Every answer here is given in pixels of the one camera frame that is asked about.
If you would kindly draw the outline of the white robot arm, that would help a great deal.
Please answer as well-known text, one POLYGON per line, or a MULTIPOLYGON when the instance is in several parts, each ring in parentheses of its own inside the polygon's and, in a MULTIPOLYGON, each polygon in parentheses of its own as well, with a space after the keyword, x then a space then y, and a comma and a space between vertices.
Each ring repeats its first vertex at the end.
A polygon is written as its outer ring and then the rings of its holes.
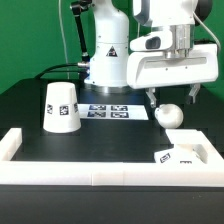
POLYGON ((93 0, 96 49, 85 83, 102 92, 144 89, 156 105, 157 87, 200 85, 218 77, 219 45, 196 44, 196 7, 201 0, 133 0, 135 20, 151 32, 130 40, 128 17, 112 0, 93 0))

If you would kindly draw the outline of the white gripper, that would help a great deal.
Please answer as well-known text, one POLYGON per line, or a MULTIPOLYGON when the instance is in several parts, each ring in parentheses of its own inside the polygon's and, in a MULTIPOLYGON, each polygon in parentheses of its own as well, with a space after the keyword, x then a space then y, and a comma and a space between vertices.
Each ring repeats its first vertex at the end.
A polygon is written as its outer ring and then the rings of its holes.
POLYGON ((148 88, 150 106, 156 107, 155 87, 192 84, 187 97, 194 104, 200 91, 198 83, 218 77, 217 46, 199 44, 185 58, 166 58, 162 52, 134 52, 128 58, 127 83, 133 89, 148 88))

